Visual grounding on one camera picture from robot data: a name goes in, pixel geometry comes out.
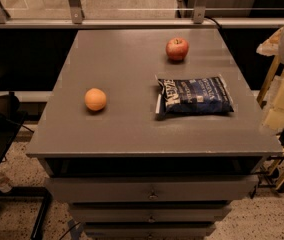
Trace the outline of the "red apple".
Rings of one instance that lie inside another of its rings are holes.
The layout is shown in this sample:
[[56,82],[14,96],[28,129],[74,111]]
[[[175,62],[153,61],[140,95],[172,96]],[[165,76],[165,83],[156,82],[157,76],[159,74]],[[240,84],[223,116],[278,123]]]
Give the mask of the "red apple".
[[176,37],[166,44],[166,54],[170,60],[183,61],[189,51],[189,43],[186,39]]

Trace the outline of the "grey drawer cabinet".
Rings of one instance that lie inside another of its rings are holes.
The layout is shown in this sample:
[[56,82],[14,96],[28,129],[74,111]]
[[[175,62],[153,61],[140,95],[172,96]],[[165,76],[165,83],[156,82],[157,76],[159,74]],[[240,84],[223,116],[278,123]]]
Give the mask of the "grey drawer cabinet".
[[[187,58],[165,54],[169,30],[82,30],[27,149],[53,197],[97,240],[210,235],[257,168],[281,146],[215,29],[184,29]],[[226,115],[156,116],[158,79],[221,76]],[[106,106],[91,111],[91,88]]]

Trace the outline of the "orange fruit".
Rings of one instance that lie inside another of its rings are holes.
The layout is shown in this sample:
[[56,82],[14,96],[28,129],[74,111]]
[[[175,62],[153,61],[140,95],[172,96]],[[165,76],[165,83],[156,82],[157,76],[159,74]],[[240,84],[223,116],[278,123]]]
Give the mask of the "orange fruit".
[[106,94],[97,88],[88,90],[84,97],[85,105],[91,111],[100,111],[106,106]]

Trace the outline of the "metal railing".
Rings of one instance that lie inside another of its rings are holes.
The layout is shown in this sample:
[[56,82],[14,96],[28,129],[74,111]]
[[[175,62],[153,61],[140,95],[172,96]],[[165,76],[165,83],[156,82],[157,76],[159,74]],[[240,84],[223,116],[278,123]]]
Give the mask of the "metal railing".
[[278,27],[284,0],[0,0],[0,28]]

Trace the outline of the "blue chip bag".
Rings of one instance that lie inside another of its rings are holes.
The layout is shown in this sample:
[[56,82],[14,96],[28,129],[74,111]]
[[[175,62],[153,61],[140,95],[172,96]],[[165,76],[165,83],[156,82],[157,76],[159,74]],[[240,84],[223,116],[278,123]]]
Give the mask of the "blue chip bag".
[[158,79],[161,92],[156,113],[220,114],[233,112],[233,100],[221,76],[173,80]]

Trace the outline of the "black chair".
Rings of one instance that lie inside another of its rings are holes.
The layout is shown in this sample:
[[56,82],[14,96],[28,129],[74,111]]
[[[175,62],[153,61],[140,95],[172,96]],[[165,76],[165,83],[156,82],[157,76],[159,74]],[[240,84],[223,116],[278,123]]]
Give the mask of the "black chair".
[[[19,111],[19,100],[13,92],[0,96],[0,163],[23,126],[27,113]],[[42,203],[36,217],[30,240],[42,240],[43,223],[51,204],[51,194],[45,187],[12,187],[5,192],[0,189],[0,199],[41,198]]]

